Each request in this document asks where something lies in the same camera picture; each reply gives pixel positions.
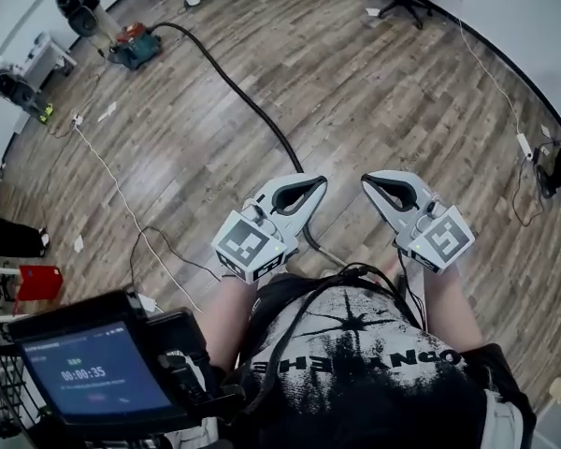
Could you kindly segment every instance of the black cable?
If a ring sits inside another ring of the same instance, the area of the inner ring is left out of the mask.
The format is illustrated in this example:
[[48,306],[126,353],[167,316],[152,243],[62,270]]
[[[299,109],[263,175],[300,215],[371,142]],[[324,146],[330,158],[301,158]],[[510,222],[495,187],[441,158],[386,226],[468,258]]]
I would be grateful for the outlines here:
[[[540,146],[538,146],[537,151],[541,152],[542,148],[544,148],[548,145],[558,146],[559,143],[561,143],[561,139],[557,139],[557,140],[551,139],[551,141],[547,141],[546,143],[542,143]],[[522,219],[522,217],[519,215],[519,213],[517,212],[517,209],[515,208],[515,198],[517,197],[517,195],[520,192],[520,189],[522,187],[522,173],[524,172],[524,165],[525,165],[526,161],[528,161],[528,160],[526,160],[524,158],[522,160],[522,164],[520,165],[520,172],[519,172],[519,175],[517,177],[517,189],[515,190],[515,193],[513,193],[513,198],[511,199],[511,207],[513,208],[513,213],[515,214],[515,217],[517,218],[517,220],[520,222],[520,225],[522,225],[523,227],[529,227],[530,225],[532,225],[532,222],[536,218],[541,216],[541,214],[544,212],[544,204],[542,203],[542,193],[540,192],[540,182],[539,182],[538,164],[537,163],[533,164],[533,171],[534,171],[534,180],[536,181],[536,190],[537,190],[537,194],[539,196],[540,211],[538,213],[533,214],[532,217],[530,218],[530,221],[528,221],[526,223]]]
[[[295,167],[295,171],[297,173],[305,173],[303,167],[301,166],[301,163],[299,162],[299,159],[297,158],[295,150],[291,146],[291,143],[289,143],[289,140],[287,139],[287,137],[282,133],[281,129],[272,121],[272,119],[267,115],[267,113],[265,111],[263,111],[245,92],[243,92],[243,90],[241,90],[239,88],[239,86],[234,81],[231,80],[231,78],[224,72],[224,70],[221,68],[221,66],[218,65],[218,62],[214,59],[214,57],[210,54],[210,52],[206,49],[206,47],[204,47],[202,42],[199,41],[199,39],[197,39],[197,37],[194,34],[192,34],[189,30],[183,28],[182,26],[176,25],[175,23],[170,23],[170,22],[156,23],[152,28],[148,29],[148,32],[151,33],[156,28],[161,28],[161,27],[164,27],[164,26],[174,28],[175,30],[178,30],[179,32],[182,32],[184,35],[186,35],[187,37],[189,37],[193,41],[193,43],[204,54],[204,56],[208,59],[208,61],[211,63],[211,65],[214,67],[214,69],[218,72],[218,74],[226,82],[226,84],[228,86],[230,86],[231,89],[236,94],[238,94],[240,96],[240,98],[245,103],[247,103],[248,106],[253,111],[255,111],[255,113],[260,118],[262,118],[262,120],[264,120],[264,122],[269,126],[269,128],[272,130],[274,135],[277,137],[277,139],[279,140],[279,142],[282,145],[282,147],[284,148],[284,150],[289,155],[289,158],[291,159],[291,163],[293,163],[293,166]],[[321,252],[320,244],[313,238],[313,236],[309,232],[309,224],[306,224],[303,227],[303,236],[306,239],[306,241],[308,242],[309,246],[311,246],[314,250],[316,250],[318,252]]]
[[309,296],[306,298],[306,300],[303,302],[303,304],[297,311],[297,314],[293,318],[293,321],[291,322],[287,330],[284,332],[284,334],[280,337],[279,341],[274,346],[274,349],[272,350],[272,353],[270,355],[270,359],[268,360],[268,365],[266,367],[266,374],[264,376],[264,381],[262,382],[262,385],[260,387],[260,391],[258,392],[255,399],[249,404],[249,406],[247,406],[242,411],[243,414],[253,413],[260,406],[260,404],[262,404],[266,396],[268,396],[268,394],[274,387],[274,384],[276,383],[278,377],[277,374],[278,374],[279,363],[281,362],[282,354],[284,353],[284,350],[287,348],[287,344],[289,344],[289,341],[291,340],[291,337],[293,336],[293,333],[295,332],[297,325],[301,321],[303,315],[306,313],[308,307],[311,305],[314,299],[316,299],[319,295],[323,293],[324,290],[332,286],[336,286],[342,280],[344,274],[345,273],[341,271],[341,273],[339,273],[337,276],[330,277],[328,280],[324,281],[322,284],[320,284],[320,286],[314,289],[311,293],[309,293]]
[[399,258],[399,263],[401,264],[401,268],[403,269],[403,278],[405,280],[405,287],[407,288],[408,292],[410,293],[411,299],[413,300],[413,304],[415,304],[415,307],[417,308],[418,312],[420,313],[420,319],[422,321],[422,329],[424,331],[427,331],[428,326],[427,326],[427,323],[426,323],[424,303],[422,302],[422,300],[417,295],[413,294],[413,291],[411,291],[410,278],[408,276],[408,271],[405,268],[405,263],[403,262],[403,254],[399,250],[396,251],[396,254],[397,254],[397,257]]
[[216,276],[210,269],[206,268],[205,266],[201,266],[194,261],[186,259],[183,256],[181,256],[179,253],[177,253],[173,249],[172,245],[170,244],[170,241],[168,240],[168,238],[166,237],[165,233],[162,230],[160,230],[160,229],[158,229],[154,226],[149,226],[148,225],[148,226],[145,226],[141,230],[141,232],[139,232],[137,234],[137,239],[135,240],[135,243],[133,245],[133,249],[131,250],[131,256],[129,257],[129,267],[131,268],[131,283],[133,284],[133,286],[135,286],[135,269],[133,267],[133,256],[135,255],[135,249],[137,248],[137,245],[139,244],[139,240],[143,236],[143,233],[145,233],[146,230],[148,230],[148,229],[150,229],[152,231],[155,231],[156,233],[160,234],[160,236],[162,236],[162,238],[164,239],[164,241],[166,243],[166,246],[168,246],[168,250],[171,253],[173,253],[178,259],[180,259],[183,263],[187,263],[188,265],[192,265],[192,266],[195,266],[196,268],[203,269],[203,270],[207,271],[212,276],[212,278],[214,278],[216,281],[218,281],[218,282],[220,281],[220,278],[218,276]]
[[517,212],[517,209],[515,208],[515,198],[517,197],[517,194],[520,192],[520,189],[522,187],[522,173],[524,172],[524,165],[527,161],[528,160],[526,160],[525,158],[522,160],[522,164],[520,165],[519,175],[517,177],[517,189],[515,190],[515,193],[513,193],[513,198],[511,199],[511,207],[513,208],[513,213],[515,213],[515,217],[518,219],[520,225],[522,225],[523,227],[529,227],[530,225],[532,225],[532,222],[536,218],[541,216],[541,214],[544,212],[544,205],[542,204],[542,194],[540,193],[539,177],[537,174],[536,166],[533,167],[533,170],[534,170],[534,179],[536,180],[536,191],[539,196],[540,211],[533,214],[532,217],[530,218],[530,221],[526,223]]
[[415,316],[413,315],[413,312],[410,309],[410,306],[408,305],[407,301],[405,300],[405,298],[403,298],[403,296],[401,296],[401,293],[399,293],[399,290],[395,287],[395,285],[393,284],[393,282],[382,272],[380,271],[378,268],[374,268],[371,265],[368,265],[366,263],[350,263],[349,265],[347,265],[345,268],[347,267],[351,267],[354,265],[358,265],[361,268],[365,268],[367,272],[370,272],[372,274],[376,274],[377,276],[380,276],[381,279],[386,283],[386,285],[389,287],[389,294],[393,295],[394,299],[396,300],[397,303],[399,303],[401,305],[401,308],[399,308],[401,310],[401,312],[405,315],[405,317],[407,317],[410,320],[410,324],[414,327],[417,327],[418,329],[423,329],[420,326],[420,323],[418,323],[418,320],[415,318]]

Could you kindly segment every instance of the power adapter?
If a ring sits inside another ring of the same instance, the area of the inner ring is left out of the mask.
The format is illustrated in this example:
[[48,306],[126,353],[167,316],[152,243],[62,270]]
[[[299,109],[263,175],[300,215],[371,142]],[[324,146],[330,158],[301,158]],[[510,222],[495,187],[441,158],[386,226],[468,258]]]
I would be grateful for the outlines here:
[[530,145],[527,142],[527,139],[525,139],[525,135],[523,133],[517,134],[517,142],[519,143],[520,148],[522,149],[522,153],[524,154],[525,159],[531,161],[532,149],[530,148]]
[[532,165],[537,165],[540,159],[540,148],[534,149],[534,154],[532,155]]

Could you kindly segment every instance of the timer display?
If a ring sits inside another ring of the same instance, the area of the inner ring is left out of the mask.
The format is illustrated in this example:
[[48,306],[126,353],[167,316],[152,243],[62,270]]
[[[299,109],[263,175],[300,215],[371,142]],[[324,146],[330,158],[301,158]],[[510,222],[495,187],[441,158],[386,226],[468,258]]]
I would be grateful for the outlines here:
[[38,388],[67,415],[170,406],[123,322],[23,345]]
[[82,379],[105,378],[106,372],[101,368],[63,370],[60,373],[65,381],[78,381]]

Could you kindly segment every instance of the white cable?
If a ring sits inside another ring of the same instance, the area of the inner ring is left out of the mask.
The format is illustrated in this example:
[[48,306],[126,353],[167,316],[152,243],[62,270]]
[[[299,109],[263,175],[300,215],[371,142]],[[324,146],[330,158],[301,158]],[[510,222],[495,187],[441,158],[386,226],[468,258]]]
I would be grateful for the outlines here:
[[160,265],[162,266],[162,268],[165,269],[166,274],[168,275],[168,277],[172,280],[172,282],[183,292],[183,294],[185,296],[187,296],[187,298],[189,299],[189,301],[191,302],[191,304],[194,306],[194,308],[199,311],[199,312],[203,312],[202,310],[199,309],[199,307],[195,304],[195,302],[193,301],[193,299],[191,298],[191,296],[189,296],[189,293],[187,293],[187,291],[185,290],[185,288],[183,288],[175,279],[175,277],[170,273],[170,271],[168,270],[168,268],[166,267],[164,261],[162,261],[162,259],[160,259],[160,256],[158,256],[158,254],[156,253],[156,251],[154,251],[154,249],[151,247],[150,242],[148,241],[148,237],[146,236],[145,232],[143,231],[143,229],[141,229],[141,226],[139,226],[139,223],[137,222],[137,217],[135,216],[135,214],[131,211],[131,209],[129,208],[129,204],[127,203],[127,198],[124,196],[124,194],[121,191],[121,187],[119,186],[119,182],[116,179],[116,177],[112,174],[112,171],[110,171],[110,168],[108,167],[108,165],[106,164],[106,162],[102,159],[102,157],[97,153],[96,150],[94,150],[94,147],[92,146],[92,143],[90,143],[90,141],[85,137],[85,135],[83,135],[83,133],[81,132],[81,130],[79,130],[79,127],[77,125],[77,122],[74,123],[74,129],[75,131],[77,131],[77,133],[79,133],[81,135],[81,137],[83,138],[83,140],[85,141],[85,143],[87,144],[87,146],[89,147],[89,149],[92,151],[92,153],[96,156],[96,158],[98,160],[100,160],[100,163],[104,166],[104,168],[106,169],[106,171],[108,172],[108,174],[110,175],[110,177],[114,180],[114,184],[116,185],[116,191],[119,192],[119,195],[121,195],[122,198],[122,202],[124,203],[124,206],[127,208],[127,211],[129,211],[129,214],[131,214],[131,216],[133,216],[133,221],[135,222],[135,226],[137,227],[137,230],[139,231],[139,233],[141,233],[141,236],[143,236],[143,239],[146,241],[146,244],[148,245],[148,248],[150,248],[151,253],[155,256],[155,258],[158,260],[158,263],[160,263]]
[[[459,7],[459,15],[461,15],[461,7],[463,5],[460,5]],[[459,32],[461,33],[461,37],[464,40],[464,43],[467,46],[467,49],[469,50],[469,52],[474,55],[474,58],[476,58],[476,61],[478,62],[478,64],[482,67],[482,70],[484,70],[486,72],[486,75],[488,75],[490,77],[490,79],[493,81],[493,83],[496,86],[496,89],[499,90],[503,96],[505,96],[505,98],[507,98],[507,101],[509,102],[509,106],[511,107],[511,111],[513,112],[513,116],[515,116],[515,131],[518,135],[521,135],[520,133],[520,118],[517,115],[517,111],[515,111],[515,108],[513,107],[513,104],[511,102],[511,99],[509,98],[509,96],[503,91],[503,89],[498,85],[498,83],[495,80],[495,77],[493,77],[491,75],[491,73],[486,69],[486,67],[482,64],[482,61],[480,60],[480,58],[478,58],[478,55],[476,53],[474,53],[474,50],[471,49],[471,47],[469,46],[468,41],[466,40],[466,38],[464,37],[464,27],[461,24],[461,18],[456,17],[457,21],[459,22]]]

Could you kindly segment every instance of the strap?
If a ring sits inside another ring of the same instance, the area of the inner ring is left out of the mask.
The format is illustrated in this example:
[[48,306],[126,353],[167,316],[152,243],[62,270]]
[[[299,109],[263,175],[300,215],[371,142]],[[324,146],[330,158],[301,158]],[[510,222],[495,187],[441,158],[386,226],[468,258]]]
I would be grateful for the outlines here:
[[486,394],[486,421],[480,449],[520,449],[524,435],[522,413],[510,402],[500,402],[500,395],[488,389]]

